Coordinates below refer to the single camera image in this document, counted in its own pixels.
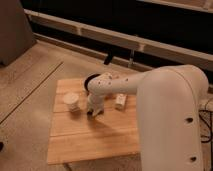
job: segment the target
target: wood plank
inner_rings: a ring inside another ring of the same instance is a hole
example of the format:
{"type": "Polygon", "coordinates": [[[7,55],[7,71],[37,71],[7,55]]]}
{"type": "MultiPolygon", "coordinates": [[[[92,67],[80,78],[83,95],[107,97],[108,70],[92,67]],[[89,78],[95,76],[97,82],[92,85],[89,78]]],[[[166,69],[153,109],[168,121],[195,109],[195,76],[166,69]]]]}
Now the wood plank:
{"type": "Polygon", "coordinates": [[[166,5],[176,8],[183,8],[188,10],[194,10],[194,11],[201,11],[201,12],[208,12],[213,13],[213,10],[206,10],[203,8],[204,0],[137,0],[137,1],[143,1],[143,2],[149,2],[159,5],[166,5]]]}
{"type": "Polygon", "coordinates": [[[128,96],[123,111],[114,109],[115,95],[107,96],[104,114],[88,118],[83,81],[65,79],[57,83],[47,162],[59,164],[138,153],[135,96],[128,96]],[[69,91],[80,95],[78,112],[69,112],[62,101],[69,91]]]}
{"type": "Polygon", "coordinates": [[[119,129],[95,133],[51,137],[48,164],[69,163],[139,152],[136,129],[119,129]]]}

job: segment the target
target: speckled floor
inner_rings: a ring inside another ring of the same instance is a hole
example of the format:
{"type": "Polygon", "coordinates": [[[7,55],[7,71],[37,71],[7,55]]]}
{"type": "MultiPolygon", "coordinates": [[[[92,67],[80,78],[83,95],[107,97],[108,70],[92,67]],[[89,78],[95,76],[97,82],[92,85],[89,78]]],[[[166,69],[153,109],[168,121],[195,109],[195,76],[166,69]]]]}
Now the speckled floor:
{"type": "MultiPolygon", "coordinates": [[[[36,61],[36,56],[32,58],[23,57],[26,64],[28,61],[27,72],[15,72],[16,76],[9,77],[10,86],[13,84],[13,79],[19,80],[19,90],[23,86],[28,86],[29,96],[24,96],[14,110],[6,110],[1,116],[3,123],[0,125],[0,139],[3,139],[5,148],[0,153],[0,170],[1,171],[63,171],[62,165],[47,165],[47,146],[48,137],[51,125],[52,108],[54,103],[56,82],[63,78],[79,78],[86,77],[90,74],[98,72],[122,72],[135,73],[136,71],[129,70],[114,64],[105,66],[103,61],[91,58],[74,51],[62,49],[54,45],[44,42],[38,42],[37,50],[40,54],[45,56],[53,65],[43,66],[43,71],[34,71],[33,63],[36,61]],[[33,83],[23,85],[24,74],[27,73],[27,79],[33,83]],[[43,73],[39,79],[35,73],[43,73]]],[[[8,79],[5,78],[5,85],[9,84],[8,79]]],[[[4,105],[4,101],[0,98],[0,103],[4,105]]],[[[101,159],[95,161],[85,161],[70,164],[74,171],[140,171],[140,157],[139,155],[117,157],[110,159],[101,159]]]]}

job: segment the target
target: black wall panel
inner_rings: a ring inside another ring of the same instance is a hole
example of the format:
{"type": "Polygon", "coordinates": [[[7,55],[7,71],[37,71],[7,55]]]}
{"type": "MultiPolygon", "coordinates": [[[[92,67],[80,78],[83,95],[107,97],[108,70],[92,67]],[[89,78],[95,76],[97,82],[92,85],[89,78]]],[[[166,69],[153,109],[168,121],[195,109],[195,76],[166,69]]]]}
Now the black wall panel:
{"type": "Polygon", "coordinates": [[[213,14],[136,0],[21,0],[42,13],[213,54],[213,14]]]}

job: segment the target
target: wooden tabletop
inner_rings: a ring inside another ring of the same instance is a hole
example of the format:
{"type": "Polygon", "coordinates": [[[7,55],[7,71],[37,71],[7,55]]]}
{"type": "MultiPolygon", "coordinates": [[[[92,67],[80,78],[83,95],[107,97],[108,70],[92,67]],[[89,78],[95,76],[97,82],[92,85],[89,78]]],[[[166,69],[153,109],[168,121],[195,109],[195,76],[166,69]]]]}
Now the wooden tabletop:
{"type": "Polygon", "coordinates": [[[61,164],[139,153],[135,96],[128,96],[123,111],[114,109],[115,96],[105,99],[105,112],[86,115],[84,79],[59,80],[53,110],[47,163],[61,164]],[[80,111],[71,113],[62,102],[67,92],[80,95],[80,111]]]}

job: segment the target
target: white cup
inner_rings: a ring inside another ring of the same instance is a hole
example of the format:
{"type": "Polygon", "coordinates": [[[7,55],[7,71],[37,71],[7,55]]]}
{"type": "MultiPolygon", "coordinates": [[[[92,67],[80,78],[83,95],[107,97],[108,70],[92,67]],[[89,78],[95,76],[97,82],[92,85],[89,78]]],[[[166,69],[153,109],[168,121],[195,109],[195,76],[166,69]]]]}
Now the white cup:
{"type": "Polygon", "coordinates": [[[67,105],[71,112],[79,109],[78,107],[79,95],[77,93],[69,92],[64,95],[63,102],[67,105]]]}

